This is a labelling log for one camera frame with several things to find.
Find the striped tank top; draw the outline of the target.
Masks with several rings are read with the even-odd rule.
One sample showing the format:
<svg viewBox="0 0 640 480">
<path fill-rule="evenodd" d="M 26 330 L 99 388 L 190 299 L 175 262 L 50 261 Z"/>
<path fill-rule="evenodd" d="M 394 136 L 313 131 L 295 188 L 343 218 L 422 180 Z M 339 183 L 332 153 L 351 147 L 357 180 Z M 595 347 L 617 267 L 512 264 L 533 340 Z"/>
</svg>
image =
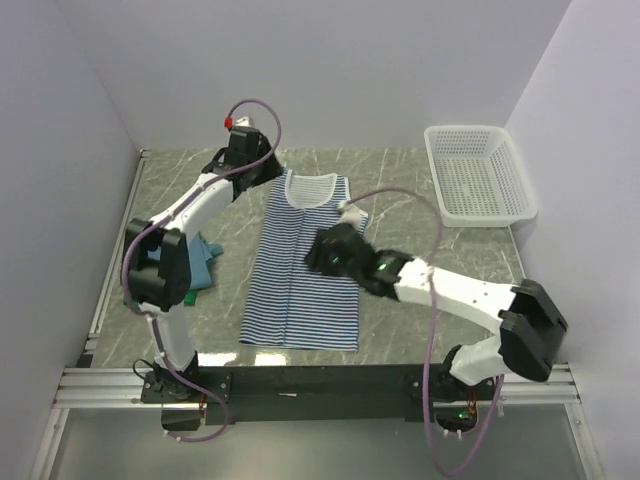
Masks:
<svg viewBox="0 0 640 480">
<path fill-rule="evenodd" d="M 240 328 L 242 344 L 355 351 L 359 286 L 309 270 L 305 256 L 319 229 L 338 222 L 351 199 L 349 179 L 287 169 L 271 183 Z"/>
</svg>

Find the blue tank top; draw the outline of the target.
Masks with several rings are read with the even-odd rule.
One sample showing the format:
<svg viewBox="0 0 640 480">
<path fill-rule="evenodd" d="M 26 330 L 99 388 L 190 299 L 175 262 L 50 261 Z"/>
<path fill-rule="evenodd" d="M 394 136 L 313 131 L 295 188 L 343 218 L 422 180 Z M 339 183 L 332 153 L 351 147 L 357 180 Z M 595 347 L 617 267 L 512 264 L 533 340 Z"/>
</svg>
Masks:
<svg viewBox="0 0 640 480">
<path fill-rule="evenodd" d="M 213 264 L 224 253 L 218 243 L 207 241 L 198 234 L 189 244 L 190 290 L 208 289 L 215 285 Z"/>
</svg>

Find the green tank top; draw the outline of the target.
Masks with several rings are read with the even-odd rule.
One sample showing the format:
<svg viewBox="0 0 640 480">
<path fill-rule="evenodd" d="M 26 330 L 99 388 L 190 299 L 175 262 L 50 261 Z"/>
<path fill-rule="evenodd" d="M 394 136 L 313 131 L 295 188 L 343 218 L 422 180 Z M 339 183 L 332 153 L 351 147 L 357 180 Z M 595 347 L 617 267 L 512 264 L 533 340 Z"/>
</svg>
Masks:
<svg viewBox="0 0 640 480">
<path fill-rule="evenodd" d="M 194 306 L 196 303 L 197 296 L 198 296 L 197 290 L 188 291 L 186 296 L 183 299 L 183 304 L 188 307 Z M 132 307 L 133 309 L 139 308 L 139 303 L 135 301 L 127 302 L 126 300 L 123 300 L 123 304 L 126 307 Z"/>
</svg>

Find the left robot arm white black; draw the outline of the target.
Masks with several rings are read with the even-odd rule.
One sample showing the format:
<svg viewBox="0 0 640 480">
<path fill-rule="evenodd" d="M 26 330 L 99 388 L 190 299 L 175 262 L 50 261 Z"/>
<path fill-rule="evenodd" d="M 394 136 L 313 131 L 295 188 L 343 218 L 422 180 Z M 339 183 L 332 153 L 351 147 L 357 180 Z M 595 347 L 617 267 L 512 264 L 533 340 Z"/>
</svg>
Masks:
<svg viewBox="0 0 640 480">
<path fill-rule="evenodd" d="M 121 284 L 127 304 L 145 318 L 152 336 L 155 358 L 148 383 L 176 401 L 193 399 L 200 388 L 183 305 L 192 281 L 189 245 L 242 193 L 282 173 L 263 133 L 232 126 L 227 146 L 174 204 L 149 220 L 131 220 L 125 230 Z"/>
</svg>

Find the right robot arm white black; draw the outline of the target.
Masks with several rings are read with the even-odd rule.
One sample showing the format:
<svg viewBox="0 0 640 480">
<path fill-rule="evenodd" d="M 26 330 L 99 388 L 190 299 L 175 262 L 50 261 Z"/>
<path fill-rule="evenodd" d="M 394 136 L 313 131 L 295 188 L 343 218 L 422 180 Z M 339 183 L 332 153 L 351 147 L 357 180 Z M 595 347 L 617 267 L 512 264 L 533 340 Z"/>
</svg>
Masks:
<svg viewBox="0 0 640 480">
<path fill-rule="evenodd" d="M 347 223 L 318 230 L 304 262 L 312 272 L 349 278 L 373 296 L 425 305 L 489 332 L 485 340 L 453 347 L 439 364 L 425 363 L 429 393 L 441 401 L 496 385 L 498 376 L 507 373 L 546 382 L 568 331 L 567 321 L 536 281 L 492 283 L 404 252 L 377 250 Z"/>
</svg>

